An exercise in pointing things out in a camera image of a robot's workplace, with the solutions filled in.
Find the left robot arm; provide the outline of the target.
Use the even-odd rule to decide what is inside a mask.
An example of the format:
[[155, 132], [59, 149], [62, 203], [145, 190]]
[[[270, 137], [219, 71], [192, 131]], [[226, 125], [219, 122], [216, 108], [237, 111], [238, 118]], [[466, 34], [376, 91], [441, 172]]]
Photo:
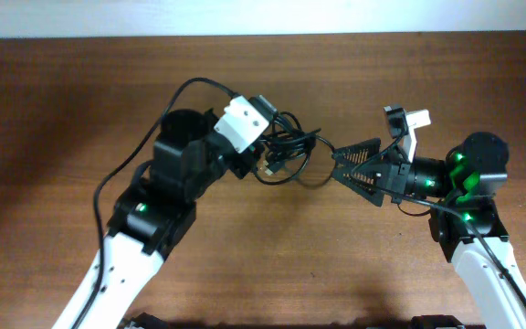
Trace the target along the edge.
[[166, 114], [152, 159], [116, 200], [101, 247], [55, 327], [117, 327], [195, 222], [197, 199], [226, 171], [243, 178], [256, 167], [258, 138], [277, 117], [261, 95], [235, 97], [220, 117]]

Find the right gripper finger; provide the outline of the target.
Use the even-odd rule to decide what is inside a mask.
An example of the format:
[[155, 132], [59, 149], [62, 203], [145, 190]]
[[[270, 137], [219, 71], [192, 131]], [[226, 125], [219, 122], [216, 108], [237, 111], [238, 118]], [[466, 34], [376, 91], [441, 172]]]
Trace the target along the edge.
[[373, 138], [337, 148], [331, 157], [338, 166], [352, 169], [356, 165], [360, 165], [368, 160], [371, 156], [378, 154], [380, 146], [381, 140], [379, 138]]
[[383, 204], [384, 193], [375, 187], [380, 179], [379, 175], [374, 173], [351, 174], [346, 171], [333, 171], [331, 177], [357, 195], [362, 196], [374, 206], [380, 207]]

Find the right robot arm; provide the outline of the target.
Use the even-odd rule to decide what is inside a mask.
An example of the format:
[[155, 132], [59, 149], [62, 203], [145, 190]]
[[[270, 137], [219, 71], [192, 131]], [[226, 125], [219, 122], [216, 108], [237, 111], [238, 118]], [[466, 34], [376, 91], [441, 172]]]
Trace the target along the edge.
[[393, 139], [341, 147], [332, 158], [334, 180], [379, 207], [426, 207], [432, 239], [468, 288], [488, 328], [526, 328], [526, 282], [494, 197], [507, 181], [508, 145], [488, 132], [470, 134], [445, 158], [416, 154], [416, 130], [431, 123], [428, 110], [384, 107]]

